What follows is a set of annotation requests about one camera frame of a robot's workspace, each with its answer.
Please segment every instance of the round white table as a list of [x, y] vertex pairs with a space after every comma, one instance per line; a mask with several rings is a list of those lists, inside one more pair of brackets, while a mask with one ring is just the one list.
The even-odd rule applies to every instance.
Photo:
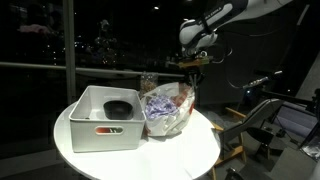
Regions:
[[90, 179], [195, 179], [209, 171], [219, 157], [219, 138], [210, 121], [196, 110], [177, 136], [147, 137], [135, 150], [74, 153], [68, 118], [74, 106], [57, 119], [54, 140], [64, 160]]

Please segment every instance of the chair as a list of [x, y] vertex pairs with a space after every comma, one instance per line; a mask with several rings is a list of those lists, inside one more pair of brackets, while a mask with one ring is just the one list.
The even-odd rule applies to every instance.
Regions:
[[[305, 138], [305, 140], [299, 145], [298, 141], [291, 139], [290, 142], [295, 143], [299, 148], [312, 137], [315, 130], [318, 127], [318, 120], [310, 112], [305, 110], [305, 107], [284, 102], [277, 114], [275, 114], [271, 123], [279, 126], [282, 130], [280, 132], [291, 132], [299, 137]], [[270, 155], [281, 155], [286, 148], [286, 144], [278, 137], [283, 137], [280, 133], [275, 136], [271, 133], [271, 130], [265, 131], [262, 128], [250, 127], [247, 129], [247, 133], [255, 140], [261, 143], [256, 154], [265, 155], [267, 159], [270, 159]]]
[[[241, 154], [242, 160], [246, 163], [246, 154], [243, 146], [243, 136], [242, 132], [246, 131], [247, 128], [252, 126], [258, 121], [262, 121], [264, 119], [269, 118], [281, 105], [283, 101], [278, 99], [268, 99], [261, 102], [258, 106], [256, 106], [253, 110], [250, 111], [247, 115], [241, 114], [235, 110], [230, 108], [226, 108], [226, 110], [233, 115], [236, 119], [242, 119], [242, 122], [228, 129], [224, 129], [219, 125], [212, 123], [215, 127], [216, 132], [219, 134], [220, 144], [221, 144], [221, 153], [219, 159], [216, 161], [215, 165], [212, 167], [212, 177], [213, 180], [216, 179], [215, 167], [222, 164], [223, 162], [230, 160], [231, 158], [236, 157]], [[233, 140], [234, 138], [239, 138], [239, 146], [231, 147], [227, 145], [228, 142]], [[230, 151], [225, 153], [223, 147], [229, 147]]]

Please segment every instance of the cable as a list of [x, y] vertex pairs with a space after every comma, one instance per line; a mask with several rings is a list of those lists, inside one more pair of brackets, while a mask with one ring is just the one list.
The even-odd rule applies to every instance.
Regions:
[[221, 63], [223, 63], [223, 61], [224, 61], [224, 58], [222, 58], [220, 61], [210, 61], [210, 63], [212, 63], [212, 64], [221, 64]]
[[[226, 39], [224, 39], [224, 40], [226, 42], [226, 51], [228, 51], [228, 48], [229, 48], [228, 41]], [[232, 54], [232, 52], [233, 52], [233, 49], [230, 48], [230, 52], [229, 53], [225, 53], [225, 57], [223, 59], [225, 59], [226, 57], [230, 56]], [[224, 69], [224, 74], [225, 74], [225, 77], [226, 77], [226, 80], [227, 80], [228, 84], [234, 89], [242, 89], [242, 87], [236, 86], [236, 85], [234, 85], [233, 83], [230, 82], [230, 80], [228, 78], [228, 75], [227, 75], [227, 63], [224, 64], [224, 68], [223, 69]]]
[[224, 33], [232, 33], [232, 34], [237, 34], [237, 35], [240, 35], [240, 36], [246, 36], [246, 37], [263, 37], [263, 36], [268, 36], [268, 35], [271, 35], [273, 33], [276, 33], [282, 29], [284, 29], [284, 27], [286, 27], [286, 25], [284, 26], [281, 26], [280, 28], [277, 28], [273, 31], [270, 31], [270, 32], [267, 32], [267, 33], [263, 33], [263, 34], [244, 34], [244, 33], [239, 33], [239, 32], [234, 32], [234, 31], [228, 31], [228, 30], [223, 30], [221, 32], [224, 32]]

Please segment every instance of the metal chair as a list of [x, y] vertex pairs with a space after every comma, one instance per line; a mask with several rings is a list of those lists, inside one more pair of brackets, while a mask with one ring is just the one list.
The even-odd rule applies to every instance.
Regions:
[[[215, 165], [212, 167], [212, 177], [213, 180], [216, 179], [215, 175], [215, 167], [222, 164], [223, 162], [236, 157], [237, 155], [241, 154], [242, 159], [244, 163], [246, 163], [246, 154], [243, 147], [243, 137], [242, 132], [246, 131], [247, 128], [255, 124], [256, 122], [262, 121], [264, 119], [269, 118], [271, 115], [274, 114], [274, 112], [282, 105], [283, 101], [279, 99], [268, 99], [263, 102], [261, 102], [258, 106], [256, 106], [253, 110], [250, 111], [247, 115], [243, 115], [237, 111], [227, 109], [229, 112], [231, 112], [234, 117], [236, 118], [243, 118], [242, 123], [235, 125], [231, 128], [224, 129], [220, 126], [218, 126], [215, 123], [212, 123], [213, 126], [216, 129], [216, 132], [219, 134], [220, 138], [220, 144], [221, 144], [221, 153], [220, 157], [215, 163]], [[231, 147], [231, 150], [227, 153], [224, 152], [223, 146], [226, 145], [228, 142], [233, 140], [234, 138], [239, 138], [239, 146], [237, 147]]]

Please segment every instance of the black bowl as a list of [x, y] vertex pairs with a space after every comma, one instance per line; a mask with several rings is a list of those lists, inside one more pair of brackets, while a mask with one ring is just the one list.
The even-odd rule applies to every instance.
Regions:
[[132, 105], [125, 101], [108, 101], [103, 109], [110, 120], [130, 120], [133, 117]]

